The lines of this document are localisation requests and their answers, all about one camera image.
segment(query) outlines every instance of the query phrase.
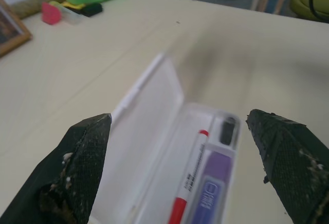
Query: white table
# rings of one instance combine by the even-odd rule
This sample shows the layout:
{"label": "white table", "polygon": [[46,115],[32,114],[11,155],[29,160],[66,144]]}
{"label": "white table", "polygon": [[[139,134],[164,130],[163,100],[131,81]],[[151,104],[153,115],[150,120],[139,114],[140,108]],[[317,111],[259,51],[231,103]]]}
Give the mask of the white table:
{"label": "white table", "polygon": [[[33,41],[0,60],[0,213],[67,129],[112,112],[159,52],[190,100],[243,119],[274,112],[329,145],[327,24],[192,0],[113,0],[76,26],[24,22]],[[244,126],[226,223],[292,223],[264,176]]]}

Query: black object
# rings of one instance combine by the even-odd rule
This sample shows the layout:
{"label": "black object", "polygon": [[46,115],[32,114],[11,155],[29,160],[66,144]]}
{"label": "black object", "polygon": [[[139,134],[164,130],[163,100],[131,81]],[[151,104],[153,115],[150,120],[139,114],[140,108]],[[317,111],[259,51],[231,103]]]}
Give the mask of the black object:
{"label": "black object", "polygon": [[220,135],[220,142],[222,144],[225,145],[231,144],[234,128],[235,128],[235,119],[232,117],[226,118],[223,122],[222,132]]}
{"label": "black object", "polygon": [[102,11],[103,11],[103,7],[100,3],[93,3],[82,8],[80,12],[82,15],[86,17],[91,17]]}
{"label": "black object", "polygon": [[111,115],[103,114],[70,127],[36,166],[0,223],[87,224],[102,177],[111,122]]}
{"label": "black object", "polygon": [[329,223],[329,150],[305,125],[254,109],[248,127],[295,224]]}
{"label": "black object", "polygon": [[264,184],[267,184],[267,183],[269,183],[269,179],[268,179],[268,177],[267,177],[267,176],[265,176],[265,177],[264,177],[264,180],[263,180],[263,182],[264,182]]}

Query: picture frame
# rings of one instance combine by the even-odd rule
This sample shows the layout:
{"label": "picture frame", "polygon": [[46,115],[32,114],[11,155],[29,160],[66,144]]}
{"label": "picture frame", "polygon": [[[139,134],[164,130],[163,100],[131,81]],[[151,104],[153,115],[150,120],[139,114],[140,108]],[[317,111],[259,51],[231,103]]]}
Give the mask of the picture frame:
{"label": "picture frame", "polygon": [[0,58],[31,38],[22,21],[0,0]]}

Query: pink eraser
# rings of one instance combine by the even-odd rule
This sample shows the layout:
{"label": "pink eraser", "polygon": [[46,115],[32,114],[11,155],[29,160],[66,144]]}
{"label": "pink eraser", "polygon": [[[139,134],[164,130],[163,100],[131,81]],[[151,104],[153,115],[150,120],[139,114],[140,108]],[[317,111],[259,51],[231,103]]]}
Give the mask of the pink eraser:
{"label": "pink eraser", "polygon": [[61,11],[51,5],[51,4],[48,4],[46,2],[43,2],[42,3],[42,21],[47,23],[47,24],[50,24],[50,25],[54,25],[56,23],[58,23],[62,18],[62,15],[61,15]]}

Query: red marker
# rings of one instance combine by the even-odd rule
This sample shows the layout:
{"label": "red marker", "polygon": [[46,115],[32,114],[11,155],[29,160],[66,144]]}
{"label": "red marker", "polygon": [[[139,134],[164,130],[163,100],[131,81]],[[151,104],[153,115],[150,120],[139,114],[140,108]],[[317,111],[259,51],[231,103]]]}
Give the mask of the red marker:
{"label": "red marker", "polygon": [[50,5],[46,2],[42,3],[42,21],[54,25],[58,23],[62,18],[61,12],[59,9],[53,5]]}
{"label": "red marker", "polygon": [[192,191],[193,183],[200,167],[207,138],[208,132],[206,130],[200,130],[194,142],[191,157],[185,168],[185,178],[178,189],[168,224],[180,224],[188,197]]}

